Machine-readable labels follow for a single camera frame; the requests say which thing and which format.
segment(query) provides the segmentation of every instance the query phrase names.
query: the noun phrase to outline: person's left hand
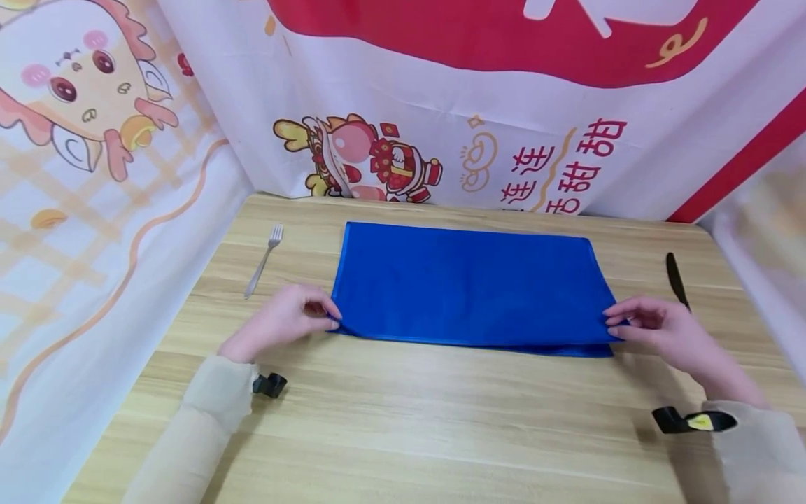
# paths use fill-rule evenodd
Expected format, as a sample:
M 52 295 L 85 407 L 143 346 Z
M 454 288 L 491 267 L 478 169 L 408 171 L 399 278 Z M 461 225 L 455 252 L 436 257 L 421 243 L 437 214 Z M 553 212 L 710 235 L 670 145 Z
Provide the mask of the person's left hand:
M 328 319 L 328 314 L 342 318 L 325 291 L 312 285 L 287 285 L 225 341 L 218 354 L 233 362 L 254 362 L 266 348 L 337 329 L 339 323 Z

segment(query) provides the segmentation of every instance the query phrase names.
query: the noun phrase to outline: black clip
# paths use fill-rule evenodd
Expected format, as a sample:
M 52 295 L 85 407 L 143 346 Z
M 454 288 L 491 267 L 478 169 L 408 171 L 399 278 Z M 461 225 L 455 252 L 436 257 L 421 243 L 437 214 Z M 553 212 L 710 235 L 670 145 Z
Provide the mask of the black clip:
M 277 399 L 280 397 L 280 393 L 288 382 L 288 380 L 277 373 L 272 373 L 267 377 L 261 374 L 252 382 L 252 392 L 254 394 L 268 395 L 272 399 Z
M 663 434 L 697 431 L 723 432 L 737 426 L 736 419 L 724 411 L 701 411 L 682 417 L 676 408 L 666 406 L 654 410 L 652 417 Z

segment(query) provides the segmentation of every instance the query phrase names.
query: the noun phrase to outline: wrist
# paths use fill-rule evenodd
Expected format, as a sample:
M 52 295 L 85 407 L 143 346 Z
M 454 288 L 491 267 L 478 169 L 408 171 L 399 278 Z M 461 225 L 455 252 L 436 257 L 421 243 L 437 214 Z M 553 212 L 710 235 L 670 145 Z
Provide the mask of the wrist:
M 258 352 L 248 338 L 235 333 L 218 347 L 218 355 L 236 364 L 254 364 Z
M 743 402 L 761 410 L 770 408 L 761 389 L 739 364 L 719 373 L 692 375 L 692 378 L 702 385 L 709 401 Z

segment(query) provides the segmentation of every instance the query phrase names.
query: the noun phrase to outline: folded napkin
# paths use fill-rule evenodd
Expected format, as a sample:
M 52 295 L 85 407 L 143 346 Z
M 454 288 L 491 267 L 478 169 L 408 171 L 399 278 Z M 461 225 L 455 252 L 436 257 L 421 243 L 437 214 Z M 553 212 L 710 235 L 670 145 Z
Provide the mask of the folded napkin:
M 347 223 L 338 330 L 369 339 L 612 356 L 615 299 L 589 240 Z

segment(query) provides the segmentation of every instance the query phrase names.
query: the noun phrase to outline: black strap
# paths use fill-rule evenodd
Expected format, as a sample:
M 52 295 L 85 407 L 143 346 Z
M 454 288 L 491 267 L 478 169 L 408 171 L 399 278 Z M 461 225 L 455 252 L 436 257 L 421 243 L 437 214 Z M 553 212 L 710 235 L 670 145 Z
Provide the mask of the black strap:
M 736 419 L 724 411 L 701 411 L 682 417 L 676 408 L 666 406 L 654 410 L 652 416 L 663 434 L 696 431 L 724 432 L 738 425 Z

